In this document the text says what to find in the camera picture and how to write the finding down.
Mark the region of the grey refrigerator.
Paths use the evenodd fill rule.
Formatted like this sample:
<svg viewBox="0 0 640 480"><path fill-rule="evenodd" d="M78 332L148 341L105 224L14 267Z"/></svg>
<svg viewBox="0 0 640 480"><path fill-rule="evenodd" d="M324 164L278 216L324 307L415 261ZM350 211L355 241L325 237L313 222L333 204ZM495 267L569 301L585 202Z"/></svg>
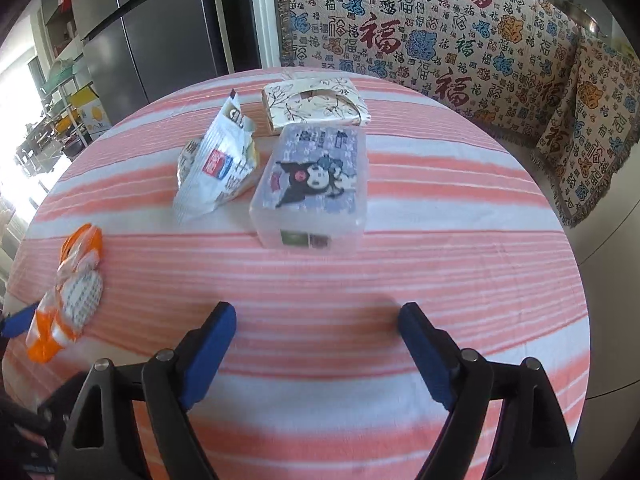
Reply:
<svg viewBox="0 0 640 480"><path fill-rule="evenodd" d="M215 0L72 0L72 9L112 124L228 72Z"/></svg>

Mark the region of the steel pot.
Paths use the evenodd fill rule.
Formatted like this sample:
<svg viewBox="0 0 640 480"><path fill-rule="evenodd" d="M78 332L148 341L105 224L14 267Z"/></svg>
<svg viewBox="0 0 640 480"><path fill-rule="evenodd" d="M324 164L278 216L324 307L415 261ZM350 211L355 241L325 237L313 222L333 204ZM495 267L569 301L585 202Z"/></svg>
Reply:
<svg viewBox="0 0 640 480"><path fill-rule="evenodd" d="M590 32L591 35L603 39L608 38L598 21L579 4L574 3L573 0L563 0L560 8L572 21L587 32Z"/></svg>

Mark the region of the patterned fu character cloth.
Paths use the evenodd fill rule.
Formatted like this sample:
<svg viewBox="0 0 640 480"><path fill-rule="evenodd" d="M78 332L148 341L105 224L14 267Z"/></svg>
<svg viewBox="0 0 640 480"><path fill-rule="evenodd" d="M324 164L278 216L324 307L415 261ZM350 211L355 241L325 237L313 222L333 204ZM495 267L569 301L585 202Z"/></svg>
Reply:
<svg viewBox="0 0 640 480"><path fill-rule="evenodd" d="M638 142L638 62L547 0L277 0L277 12L285 65L396 82L530 148L566 226Z"/></svg>

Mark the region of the floral tissue box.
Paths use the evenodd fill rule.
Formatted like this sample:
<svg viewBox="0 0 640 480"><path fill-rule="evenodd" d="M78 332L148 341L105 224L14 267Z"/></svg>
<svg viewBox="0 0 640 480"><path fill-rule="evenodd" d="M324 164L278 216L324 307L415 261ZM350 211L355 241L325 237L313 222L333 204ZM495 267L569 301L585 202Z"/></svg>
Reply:
<svg viewBox="0 0 640 480"><path fill-rule="evenodd" d="M347 77L287 79L267 84L262 102L273 134L290 125L364 126L371 114Z"/></svg>

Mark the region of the orange white snack wrapper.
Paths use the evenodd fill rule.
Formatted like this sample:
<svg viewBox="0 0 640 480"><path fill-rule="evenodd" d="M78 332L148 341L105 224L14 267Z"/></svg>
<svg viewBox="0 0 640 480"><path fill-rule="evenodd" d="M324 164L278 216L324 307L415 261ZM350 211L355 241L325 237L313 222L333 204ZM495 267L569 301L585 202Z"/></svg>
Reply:
<svg viewBox="0 0 640 480"><path fill-rule="evenodd" d="M73 344L98 310L103 278L102 230L86 223L66 238L53 286L36 307L25 339L32 362L50 362Z"/></svg>

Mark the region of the pink striped tablecloth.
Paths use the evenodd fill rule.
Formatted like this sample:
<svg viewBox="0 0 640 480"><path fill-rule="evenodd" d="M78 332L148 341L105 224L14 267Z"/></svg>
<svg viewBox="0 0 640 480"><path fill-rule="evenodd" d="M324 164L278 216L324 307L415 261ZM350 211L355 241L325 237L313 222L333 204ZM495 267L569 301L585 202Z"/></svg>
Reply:
<svg viewBox="0 0 640 480"><path fill-rule="evenodd" d="M175 346L227 301L238 330L190 414L222 478L411 479L446 418L396 328L412 301L487 359L537 358L576 428L590 344L570 242L521 164L442 104L354 77L372 117L368 218L356 252L269 250L244 196L199 222L175 222L183 145L236 91L268 154L262 88L280 78L253 70L180 90L70 165L18 248L6 306L42 297L64 240L86 223L103 232L102 301L81 338L49 363L32 362L12 340L6 392L34 408L97 359L137 363Z"/></svg>

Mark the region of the metal storage rack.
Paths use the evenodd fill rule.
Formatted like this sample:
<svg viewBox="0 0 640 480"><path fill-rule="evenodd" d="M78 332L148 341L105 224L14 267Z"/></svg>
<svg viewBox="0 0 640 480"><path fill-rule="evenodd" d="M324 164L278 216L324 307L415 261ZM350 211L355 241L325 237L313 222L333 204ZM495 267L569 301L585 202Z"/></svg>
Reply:
<svg viewBox="0 0 640 480"><path fill-rule="evenodd" d="M74 160L111 128L81 55L55 61L37 90L41 118L26 127L15 152L17 166L29 177L50 172L62 157Z"/></svg>

